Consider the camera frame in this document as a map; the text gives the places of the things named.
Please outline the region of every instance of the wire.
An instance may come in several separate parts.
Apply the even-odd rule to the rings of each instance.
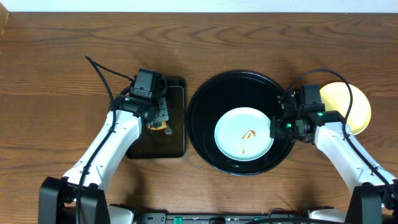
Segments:
[[[98,63],[96,63],[96,62],[94,62],[94,61],[91,61],[91,64],[92,64],[92,63],[94,63],[95,65],[97,65],[99,68],[102,68],[103,70],[106,70],[106,71],[108,71],[108,72],[111,72],[111,73],[113,73],[113,74],[115,74],[115,75],[119,75],[120,77],[127,78],[128,80],[134,82],[134,79],[128,77],[127,75],[123,75],[123,74],[120,74],[119,72],[115,72],[115,71],[113,71],[113,70],[110,70],[110,69],[108,69],[108,68],[106,68],[106,67],[104,67],[104,66],[102,66],[102,65],[100,65],[100,64],[98,64]]]
[[[83,172],[81,173],[79,185],[78,185],[78,188],[77,188],[77,196],[76,196],[76,224],[80,224],[81,189],[83,187],[83,183],[85,181],[85,177],[87,175],[88,169],[90,168],[91,163],[93,162],[93,160],[94,160],[95,156],[97,155],[97,153],[100,151],[102,146],[105,144],[106,140],[108,140],[109,136],[112,134],[113,129],[114,129],[115,124],[116,124],[116,108],[115,108],[115,104],[114,104],[114,100],[113,100],[113,95],[112,95],[111,89],[109,88],[109,85],[106,83],[105,77],[102,75],[102,73],[98,69],[98,67],[97,67],[98,64],[95,63],[88,55],[86,55],[85,57],[92,64],[92,66],[95,68],[95,70],[97,71],[99,77],[101,78],[102,82],[104,83],[104,86],[106,88],[106,91],[108,92],[109,98],[111,99],[113,120],[112,120],[112,125],[111,125],[108,133],[106,134],[104,139],[100,142],[98,147],[95,149],[94,153],[90,156],[90,158],[88,159],[86,165],[83,167]]]
[[[294,84],[296,84],[298,82],[299,79],[303,78],[304,76],[314,73],[314,72],[328,72],[328,73],[332,73],[334,75],[336,75],[337,77],[339,77],[347,86],[348,88],[348,92],[349,92],[349,105],[348,105],[348,109],[347,109],[347,113],[346,116],[344,117],[343,120],[343,135],[344,138],[347,140],[348,144],[353,148],[354,152],[357,153],[357,155],[364,161],[364,163],[370,168],[370,170],[372,171],[372,173],[374,173],[381,181],[384,182],[384,184],[387,186],[387,188],[389,189],[389,191],[393,194],[393,196],[395,197],[396,200],[398,200],[398,194],[397,192],[391,187],[391,184],[379,173],[379,171],[377,170],[377,167],[373,167],[372,164],[361,154],[361,152],[355,147],[355,145],[353,144],[353,142],[351,141],[351,139],[349,138],[349,134],[347,134],[346,131],[346,124],[347,124],[347,120],[348,120],[348,116],[349,116],[349,112],[351,112],[351,108],[353,106],[353,92],[351,91],[351,87],[349,87],[349,84],[347,82],[347,80],[341,76],[339,73],[333,71],[333,70],[329,70],[329,69],[325,69],[325,68],[321,68],[321,69],[315,69],[315,70],[311,70],[308,72],[305,72],[303,74],[301,74],[299,77],[297,77],[293,83],[288,87],[288,89],[286,90],[285,94],[283,95],[282,98],[280,98],[279,103],[283,102],[286,98],[286,96],[288,94],[290,94],[290,91],[292,89],[292,87],[294,86]]]
[[[290,215],[286,212],[286,210],[284,210],[283,208],[274,208],[274,209],[272,209],[269,213],[268,213],[268,215],[267,215],[267,218],[270,218],[271,217],[271,215],[272,215],[272,213],[275,211],[275,210],[282,210],[282,211],[284,211],[285,212],[285,214],[290,218]]]
[[[121,92],[120,95],[126,95],[127,93],[130,92],[131,86],[125,87]]]
[[[272,223],[272,222],[291,222],[291,223],[312,223],[312,224],[344,224],[341,222],[333,222],[327,220],[317,220],[312,218],[262,218],[260,220],[247,222],[245,224],[261,224],[261,223]]]

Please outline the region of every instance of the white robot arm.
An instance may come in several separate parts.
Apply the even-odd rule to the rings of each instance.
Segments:
[[[317,128],[315,133],[315,145],[329,158],[329,160],[336,167],[340,176],[346,182],[346,185],[351,193],[354,187],[361,186],[364,183],[370,183],[375,186],[384,185],[372,170],[364,163],[364,161],[354,152],[353,148],[348,144],[343,136],[341,127],[342,122],[326,123]],[[346,125],[346,132],[350,134],[351,142],[355,145],[358,151],[372,164],[377,167],[379,173],[390,183],[397,178],[384,170],[372,156],[365,150],[364,147],[356,140],[351,129]]]
[[[109,131],[113,119],[112,113],[112,111],[108,113],[104,126],[84,155],[63,175],[69,183],[79,184],[83,167]],[[83,186],[88,187],[90,184],[96,184],[97,189],[106,192],[121,159],[141,134],[141,128],[141,117],[133,116],[132,112],[116,110],[116,125],[113,134],[109,136],[88,168]]]

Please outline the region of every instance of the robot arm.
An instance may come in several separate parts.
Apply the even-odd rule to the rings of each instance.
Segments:
[[[342,130],[344,118],[338,111],[325,111],[318,85],[295,89],[293,94],[280,98],[280,103],[281,114],[271,120],[271,137],[316,145],[331,160],[352,193],[347,214],[321,209],[310,212],[310,218],[355,224],[382,223],[382,205],[395,213],[398,202],[391,189],[398,189],[396,177],[371,157],[346,124],[345,131],[352,145],[347,141]],[[385,181],[372,170],[377,170]],[[384,218],[393,220],[391,223],[397,221],[394,215]]]
[[[384,182],[372,173],[370,168],[348,144],[341,131],[342,126],[342,122],[331,122],[317,127],[315,133],[315,145],[317,148],[325,153],[333,163],[340,176],[346,182],[351,193],[353,193],[356,186],[361,186],[364,183],[370,183],[375,186],[384,185]],[[346,131],[350,134],[349,138],[360,153],[372,164],[373,167],[377,167],[379,173],[384,176],[390,184],[393,184],[393,180],[395,180],[396,177],[384,170],[372,158],[365,148],[356,140],[348,125],[346,125]]]
[[[63,175],[69,183],[79,184],[83,167],[86,165],[90,156],[94,153],[94,150],[98,147],[98,144],[109,131],[112,118],[112,111],[110,111],[106,116],[104,126],[94,139],[93,143],[91,143],[91,146],[79,161]],[[101,189],[106,192],[109,182],[124,154],[141,134],[141,128],[141,117],[134,116],[132,112],[116,110],[116,125],[114,127],[113,134],[110,135],[100,152],[91,163],[83,186],[88,187],[90,184],[96,184],[95,187],[97,189]]]

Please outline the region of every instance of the sauce smear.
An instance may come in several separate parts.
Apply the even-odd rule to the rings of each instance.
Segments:
[[[255,131],[253,131],[253,130],[249,130],[249,131],[247,131],[245,134],[244,134],[244,136],[242,136],[242,141],[244,141],[244,138],[246,137],[246,135],[249,133],[249,135],[248,135],[248,139],[250,138],[250,136],[251,136],[251,134],[253,134],[253,136],[254,137],[256,137],[256,132]]]

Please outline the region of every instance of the yellow plate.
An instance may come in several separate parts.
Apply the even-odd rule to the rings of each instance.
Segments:
[[[353,85],[349,85],[353,92],[353,107],[347,120],[353,134],[359,134],[368,126],[371,120],[371,105],[365,94]],[[326,111],[337,110],[345,116],[349,105],[349,92],[343,82],[325,85],[321,90],[322,103]]]

